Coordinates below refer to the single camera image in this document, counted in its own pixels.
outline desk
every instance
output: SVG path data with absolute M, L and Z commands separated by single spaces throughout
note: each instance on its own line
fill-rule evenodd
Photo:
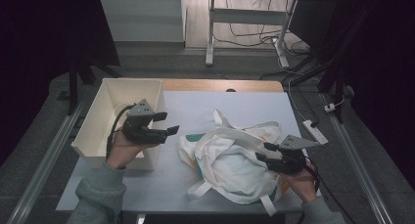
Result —
M 188 200 L 187 190 L 200 181 L 200 178 L 195 170 L 180 160 L 178 139 L 181 135 L 213 129 L 211 114 L 215 108 L 224 112 L 238 127 L 276 120 L 282 125 L 283 134 L 299 136 L 300 131 L 290 101 L 287 94 L 282 92 L 281 84 L 254 80 L 164 79 L 162 85 L 168 112 L 163 127 L 180 124 L 180 129 L 177 135 L 168 137 L 165 144 L 160 145 L 154 171 L 127 170 L 123 181 L 127 186 L 123 210 L 144 214 L 266 214 L 261 203 L 232 203 L 215 190 L 208 191 L 197 200 Z M 224 92 L 229 88 L 238 92 Z M 80 158 L 57 210 L 74 210 L 77 204 L 74 192 L 77 184 L 82 177 L 93 172 Z M 300 198 L 292 190 L 288 190 L 275 202 L 280 213 L 301 211 L 300 204 Z

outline power strip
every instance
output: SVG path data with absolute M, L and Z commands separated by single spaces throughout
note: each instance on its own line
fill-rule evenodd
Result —
M 327 144 L 329 141 L 324 137 L 324 135 L 318 130 L 317 127 L 311 127 L 311 120 L 306 120 L 302 123 L 305 129 L 311 134 L 311 136 L 320 144 Z

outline gray sweatshirt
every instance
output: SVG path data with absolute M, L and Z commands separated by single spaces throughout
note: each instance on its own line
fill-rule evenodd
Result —
M 115 223 L 125 193 L 122 184 L 124 173 L 125 169 L 113 169 L 104 163 L 93 176 L 83 178 L 76 188 L 79 203 L 68 223 Z M 332 212 L 323 198 L 303 203 L 302 208 L 305 214 L 303 224 L 345 224 L 342 215 Z

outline white plastic bin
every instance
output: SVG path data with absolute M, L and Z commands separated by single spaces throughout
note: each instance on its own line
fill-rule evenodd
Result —
M 93 168 L 106 159 L 107 138 L 118 113 L 128 105 L 146 99 L 155 112 L 165 108 L 160 80 L 133 78 L 104 78 L 85 120 L 72 142 L 73 148 Z M 118 126 L 125 121 L 122 117 Z M 150 122 L 149 128 L 157 128 Z M 156 167 L 159 147 L 140 153 L 127 166 L 131 169 L 153 170 Z

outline fabric bag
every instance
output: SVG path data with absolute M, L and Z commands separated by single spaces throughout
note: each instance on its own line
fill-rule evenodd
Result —
M 213 188 L 235 203 L 261 201 L 267 213 L 273 215 L 277 210 L 271 199 L 281 197 L 281 179 L 255 153 L 281 158 L 281 153 L 263 146 L 264 142 L 280 143 L 280 124 L 268 121 L 237 129 L 218 110 L 213 118 L 216 128 L 212 131 L 180 137 L 180 158 L 203 178 L 188 190 L 189 197 L 199 198 Z

